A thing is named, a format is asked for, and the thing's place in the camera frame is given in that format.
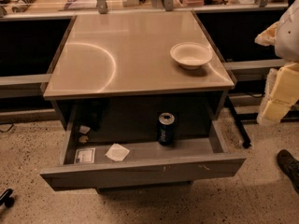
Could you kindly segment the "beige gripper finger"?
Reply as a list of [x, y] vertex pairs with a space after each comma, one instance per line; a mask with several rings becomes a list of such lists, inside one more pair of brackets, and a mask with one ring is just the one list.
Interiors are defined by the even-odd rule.
[[257, 122], [263, 126], [280, 123], [299, 101], [299, 63], [287, 63], [279, 69], [271, 68], [264, 92]]
[[277, 38], [278, 22], [274, 22], [263, 32], [258, 34], [254, 42], [261, 46], [274, 46]]

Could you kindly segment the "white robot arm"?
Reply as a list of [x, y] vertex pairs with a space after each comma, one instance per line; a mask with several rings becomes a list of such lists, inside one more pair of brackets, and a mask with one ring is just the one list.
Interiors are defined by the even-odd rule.
[[271, 68], [265, 84], [257, 122], [263, 126], [280, 123], [299, 101], [299, 4], [295, 1], [255, 42], [273, 46], [286, 63], [278, 70]]

